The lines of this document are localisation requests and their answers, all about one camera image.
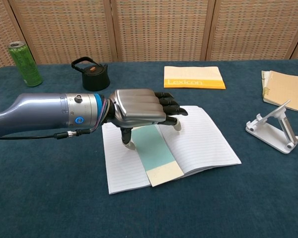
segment kettle handle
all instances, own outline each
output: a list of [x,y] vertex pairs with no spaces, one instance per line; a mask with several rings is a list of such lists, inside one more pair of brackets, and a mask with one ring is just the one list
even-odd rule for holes
[[101,66],[101,65],[99,65],[98,63],[96,63],[95,61],[93,61],[90,57],[84,56],[84,57],[81,57],[81,58],[79,58],[79,59],[74,60],[74,61],[72,62],[72,68],[73,68],[73,69],[76,69],[77,71],[79,71],[79,72],[81,72],[81,73],[84,73],[83,69],[81,69],[81,68],[75,66],[75,64],[78,64],[78,63],[83,62],[83,61],[88,61],[88,62],[91,62],[91,63],[96,64],[97,66]]

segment yellow notebook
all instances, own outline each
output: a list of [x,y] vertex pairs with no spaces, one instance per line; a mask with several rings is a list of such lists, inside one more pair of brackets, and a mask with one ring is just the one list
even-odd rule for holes
[[219,68],[211,67],[164,67],[165,88],[225,89]]
[[291,100],[286,108],[298,111],[298,76],[262,71],[262,85],[264,102],[280,106]]

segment green can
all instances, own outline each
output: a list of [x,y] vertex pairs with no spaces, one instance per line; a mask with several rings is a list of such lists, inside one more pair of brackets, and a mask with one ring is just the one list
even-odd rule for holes
[[43,82],[30,49],[25,42],[9,43],[8,51],[28,87],[35,87]]

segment robotic arm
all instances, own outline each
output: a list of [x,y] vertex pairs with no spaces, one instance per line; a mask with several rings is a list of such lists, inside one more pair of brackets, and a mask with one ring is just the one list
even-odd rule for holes
[[7,110],[0,112],[0,139],[8,134],[58,128],[78,128],[54,134],[56,139],[94,132],[107,122],[120,128],[123,144],[134,149],[132,128],[165,124],[181,130],[172,115],[188,115],[169,93],[150,89],[119,89],[109,98],[100,94],[21,94]]

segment dark blue tablecloth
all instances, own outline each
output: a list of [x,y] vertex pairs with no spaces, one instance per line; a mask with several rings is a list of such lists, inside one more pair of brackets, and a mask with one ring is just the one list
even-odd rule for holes
[[[226,90],[164,90],[165,65],[216,65]],[[21,93],[87,92],[69,64],[39,70],[43,84],[29,88],[15,67],[0,69],[1,111]],[[298,60],[110,63],[111,84],[102,94],[148,87],[198,105],[242,164],[109,195],[101,130],[64,140],[0,141],[0,238],[298,237],[298,146],[284,155],[245,131],[258,113],[276,108],[262,100],[262,70],[298,75]],[[298,135],[298,112],[287,115]]]

